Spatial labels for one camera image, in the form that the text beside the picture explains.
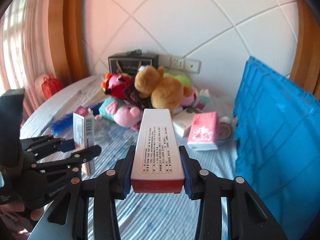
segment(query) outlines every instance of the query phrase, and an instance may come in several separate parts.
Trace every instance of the silver rivet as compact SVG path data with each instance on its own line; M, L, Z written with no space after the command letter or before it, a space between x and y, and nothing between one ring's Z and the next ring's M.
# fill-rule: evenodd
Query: silver rivet
M77 184L77 183L79 183L79 181L80 181L80 179L77 178L77 177L71 179L71 183L72 183L72 184Z
M202 176L207 176L209 174L209 171L205 170L205 169L202 169L199 171L199 173L202 175Z
M112 176L112 175L115 175L116 174L116 171L115 170L108 170L107 171L107 175L108 176Z
M242 177L236 177L236 182L242 184L244 183L244 179Z

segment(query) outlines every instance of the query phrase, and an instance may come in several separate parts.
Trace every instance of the red plush toy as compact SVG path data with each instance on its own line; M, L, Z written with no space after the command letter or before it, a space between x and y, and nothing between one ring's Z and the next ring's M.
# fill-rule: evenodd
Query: red plush toy
M101 87L106 95L118 99L126 99L123 89L129 83L130 78L123 74L106 74L106 80L101 83Z

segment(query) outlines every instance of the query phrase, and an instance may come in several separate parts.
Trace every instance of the pink and white box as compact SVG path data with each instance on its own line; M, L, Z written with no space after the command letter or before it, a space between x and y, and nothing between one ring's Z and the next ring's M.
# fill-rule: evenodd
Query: pink and white box
M196 151L217 150L218 113L200 113L193 117L188 146Z

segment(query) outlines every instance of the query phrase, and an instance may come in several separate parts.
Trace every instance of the green plush toy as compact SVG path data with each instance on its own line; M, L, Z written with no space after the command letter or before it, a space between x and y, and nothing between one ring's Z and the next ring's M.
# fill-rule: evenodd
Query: green plush toy
M191 80L187 76L184 76L184 75L173 76L169 73L164 73L163 77L174 77L175 79L179 80L183 86L191 86L192 85Z

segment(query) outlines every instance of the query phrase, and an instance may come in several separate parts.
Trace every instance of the red backpack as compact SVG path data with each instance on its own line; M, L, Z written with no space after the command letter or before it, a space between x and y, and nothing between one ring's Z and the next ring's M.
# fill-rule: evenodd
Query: red backpack
M44 97L48 100L55 93L63 89L61 80L54 77L52 73L49 73L49 78L44 77L44 82L41 85Z

